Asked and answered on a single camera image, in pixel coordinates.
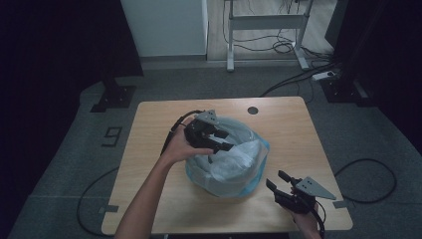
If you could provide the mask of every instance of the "light blue plastic bag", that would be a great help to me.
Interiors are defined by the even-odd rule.
[[[218,197],[242,197],[251,193],[261,179],[270,144],[244,123],[218,118],[217,127],[229,132],[225,139],[233,143],[230,151],[218,151],[186,160],[189,179]]]

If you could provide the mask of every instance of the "dark background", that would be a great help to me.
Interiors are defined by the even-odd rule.
[[[376,8],[350,2],[336,48],[345,62]],[[421,152],[420,9],[388,1],[353,72]],[[3,238],[66,135],[80,92],[142,70],[118,0],[7,0],[0,17]]]

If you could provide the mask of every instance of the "metal frame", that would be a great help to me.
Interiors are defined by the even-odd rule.
[[[233,31],[237,30],[262,30],[262,29],[299,29],[298,39],[292,43],[296,57],[303,70],[308,70],[310,66],[305,59],[304,50],[301,49],[305,29],[310,18],[311,8],[314,0],[310,0],[307,10],[303,15],[265,15],[265,16],[234,16],[233,0],[230,0],[229,13],[229,43],[227,47],[227,71],[233,72],[234,52],[233,52]]]

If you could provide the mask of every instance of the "human hand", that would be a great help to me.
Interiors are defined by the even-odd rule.
[[[176,129],[173,138],[165,152],[161,155],[160,160],[165,160],[172,165],[196,154],[210,155],[214,152],[211,148],[194,148],[186,140],[184,129],[192,121],[193,118],[189,118]]]
[[[293,217],[296,225],[298,226],[299,230],[304,234],[304,237],[306,239],[319,239],[319,232],[317,230],[317,220],[313,216],[312,213],[308,214],[300,214],[295,213],[286,207],[283,207],[286,209]]]

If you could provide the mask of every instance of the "white wall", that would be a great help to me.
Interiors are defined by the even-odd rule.
[[[205,55],[206,0],[121,0],[139,57]]]

